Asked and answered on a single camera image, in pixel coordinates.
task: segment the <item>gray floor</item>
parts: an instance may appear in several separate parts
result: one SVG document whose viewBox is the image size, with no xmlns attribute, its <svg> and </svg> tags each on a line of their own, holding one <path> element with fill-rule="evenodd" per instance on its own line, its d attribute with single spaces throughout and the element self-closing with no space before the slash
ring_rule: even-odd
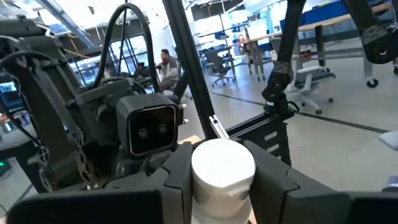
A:
<svg viewBox="0 0 398 224">
<path fill-rule="evenodd" d="M 359 44 L 357 41 L 345 42 L 330 48 Z M 380 84 L 369 89 L 363 78 L 361 58 L 326 63 L 337 79 L 326 83 L 316 98 L 323 109 L 323 117 L 385 130 L 398 129 L 398 77 L 392 73 L 391 64 L 374 66 L 373 74 Z M 316 64 L 309 62 L 305 67 Z M 264 67 L 269 74 L 272 65 Z M 237 71 L 237 83 L 216 88 L 209 86 L 216 115 L 225 128 L 262 112 L 261 106 L 250 101 L 264 102 L 260 93 L 265 83 L 257 82 L 255 75 L 250 76 L 246 66 L 238 67 Z M 212 77 L 206 79 L 210 84 Z M 329 96 L 335 98 L 334 103 L 327 102 Z M 179 139 L 193 134 L 203 137 L 194 103 L 190 100 L 185 103 L 188 105 L 185 117 L 190 122 L 180 127 Z M 314 114 L 311 108 L 302 111 Z M 390 175 L 398 175 L 398 152 L 380 143 L 379 133 L 299 114 L 286 122 L 293 167 L 327 186 L 336 190 L 380 191 Z M 12 175 L 0 180 L 0 203 L 8 209 L 29 184 L 16 164 Z"/>
</svg>

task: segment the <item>white cylinder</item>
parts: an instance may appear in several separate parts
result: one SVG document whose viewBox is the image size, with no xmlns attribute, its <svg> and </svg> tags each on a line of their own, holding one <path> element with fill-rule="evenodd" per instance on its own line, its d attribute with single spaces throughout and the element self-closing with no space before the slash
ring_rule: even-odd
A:
<svg viewBox="0 0 398 224">
<path fill-rule="evenodd" d="M 193 197 L 214 218 L 231 218 L 248 197 L 256 165 L 247 148 L 230 139 L 212 139 L 192 154 Z"/>
</svg>

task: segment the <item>desk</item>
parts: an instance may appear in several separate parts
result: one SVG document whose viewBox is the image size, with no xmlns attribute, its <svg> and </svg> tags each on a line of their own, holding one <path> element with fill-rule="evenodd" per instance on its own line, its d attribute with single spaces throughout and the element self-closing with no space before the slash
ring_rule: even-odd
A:
<svg viewBox="0 0 398 224">
<path fill-rule="evenodd" d="M 182 143 L 184 143 L 184 142 L 191 142 L 192 144 L 195 144 L 195 143 L 198 143 L 198 142 L 200 142 L 200 141 L 202 141 L 202 139 L 199 138 L 198 136 L 191 136 L 191 137 L 189 137 L 189 138 L 186 138 L 186 139 L 180 141 L 179 144 L 182 144 Z M 253 211 L 252 211 L 251 214 L 250 214 L 249 220 L 250 220 L 250 222 L 251 222 L 252 224 L 257 224 L 256 218 L 254 217 Z"/>
<path fill-rule="evenodd" d="M 390 2 L 386 2 L 386 3 L 380 4 L 378 6 L 374 6 L 373 12 L 380 12 L 380 11 L 389 9 L 390 6 L 391 6 Z M 345 58 L 363 57 L 364 58 L 364 71 L 365 71 L 364 77 L 367 79 L 373 80 L 372 73 L 371 73 L 373 65 L 370 62 L 368 62 L 368 60 L 366 59 L 366 56 L 363 53 L 362 47 L 356 48 L 356 49 L 335 50 L 335 51 L 330 51 L 330 52 L 325 52 L 325 50 L 324 50 L 325 47 L 324 47 L 323 32 L 322 32 L 323 26 L 330 26 L 333 24 L 337 24 L 339 22 L 346 21 L 348 19 L 351 19 L 351 15 L 345 14 L 343 16 L 338 16 L 338 17 L 335 17 L 332 19 L 327 19 L 324 21 L 314 22 L 312 24 L 306 24 L 306 25 L 300 26 L 298 28 L 298 31 L 305 32 L 305 31 L 315 29 L 315 35 L 316 35 L 316 40 L 317 40 L 317 53 L 316 54 L 318 55 L 318 58 L 316 60 L 319 61 L 320 66 L 325 66 L 326 54 L 333 55 L 333 54 L 344 54 L 344 53 L 360 53 L 359 55 L 345 56 Z M 262 68 L 263 62 L 262 62 L 260 51 L 258 49 L 258 46 L 259 46 L 258 41 L 262 40 L 262 39 L 266 39 L 266 38 L 279 37 L 281 35 L 282 35 L 282 32 L 274 32 L 272 34 L 267 34 L 262 37 L 257 37 L 254 39 L 246 40 L 243 43 L 236 43 L 236 44 L 230 45 L 229 47 L 234 47 L 234 46 L 237 46 L 240 44 L 248 45 L 248 47 L 250 49 L 252 49 L 250 57 L 252 57 L 252 59 L 253 59 L 253 64 L 254 64 L 256 73 L 258 76 L 262 75 L 263 79 L 264 79 L 264 69 Z M 342 58 L 342 56 L 328 57 L 328 58 L 329 59 Z"/>
<path fill-rule="evenodd" d="M 31 124 L 24 128 L 33 135 L 33 137 L 37 137 Z M 14 130 L 2 135 L 2 140 L 0 141 L 0 160 L 15 157 L 36 191 L 46 192 L 39 177 L 38 167 L 28 165 L 27 162 L 29 158 L 37 153 L 38 148 L 35 147 L 33 142 L 19 130 Z"/>
</svg>

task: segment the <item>black metal pole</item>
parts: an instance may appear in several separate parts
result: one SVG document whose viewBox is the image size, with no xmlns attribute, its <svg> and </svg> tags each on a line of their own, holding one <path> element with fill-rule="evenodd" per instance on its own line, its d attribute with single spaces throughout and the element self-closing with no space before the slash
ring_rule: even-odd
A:
<svg viewBox="0 0 398 224">
<path fill-rule="evenodd" d="M 182 67 L 188 75 L 188 84 L 198 111 L 203 133 L 206 139 L 215 139 L 217 138 L 217 134 L 210 123 L 210 117 L 215 115 L 215 112 L 211 104 L 205 77 L 201 70 L 182 1 L 163 0 L 163 4 L 180 54 Z"/>
</svg>

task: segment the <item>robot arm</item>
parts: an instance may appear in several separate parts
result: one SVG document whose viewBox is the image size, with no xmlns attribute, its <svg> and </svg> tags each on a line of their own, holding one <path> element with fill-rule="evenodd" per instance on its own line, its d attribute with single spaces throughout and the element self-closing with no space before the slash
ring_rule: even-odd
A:
<svg viewBox="0 0 398 224">
<path fill-rule="evenodd" d="M 291 60 L 299 21 L 306 0 L 288 0 L 285 27 L 280 43 L 279 55 L 268 85 L 261 93 L 269 106 L 271 114 L 283 114 L 287 111 L 287 100 L 283 91 L 292 81 Z M 387 63 L 398 56 L 398 26 L 396 23 L 383 27 L 376 19 L 366 0 L 343 0 L 358 28 L 366 58 L 371 63 Z"/>
</svg>

